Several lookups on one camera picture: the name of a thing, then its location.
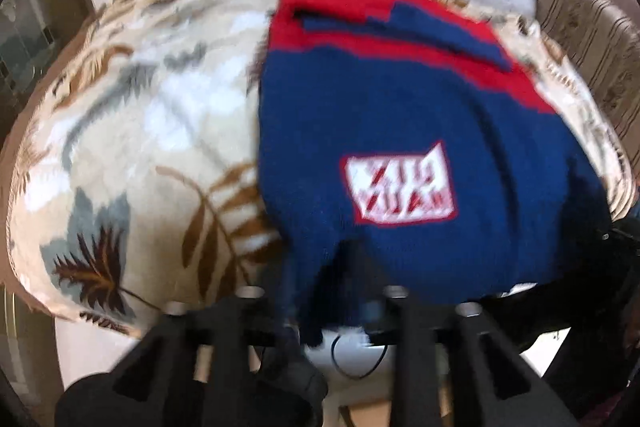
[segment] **red and blue garment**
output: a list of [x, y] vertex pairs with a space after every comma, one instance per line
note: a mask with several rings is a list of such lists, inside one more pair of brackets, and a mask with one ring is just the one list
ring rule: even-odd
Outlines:
[[601, 182], [522, 65], [434, 0], [280, 0], [260, 90], [286, 305], [346, 242], [457, 303], [556, 279], [609, 229]]

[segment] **brown striped fabric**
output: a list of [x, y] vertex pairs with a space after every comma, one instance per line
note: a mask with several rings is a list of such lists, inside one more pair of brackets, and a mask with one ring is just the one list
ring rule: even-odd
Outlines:
[[640, 179], [640, 32], [609, 0], [537, 0], [543, 31], [567, 52]]

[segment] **floral fabric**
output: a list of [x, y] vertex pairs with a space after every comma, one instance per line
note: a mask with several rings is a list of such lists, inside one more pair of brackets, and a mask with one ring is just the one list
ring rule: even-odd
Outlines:
[[[534, 21], [440, 1], [491, 19], [530, 64], [612, 215], [624, 214], [628, 160], [557, 45]], [[40, 94], [6, 195], [14, 275], [50, 313], [139, 335], [168, 301], [215, 301], [279, 256], [255, 179], [257, 84], [277, 3], [114, 0], [98, 14]]]

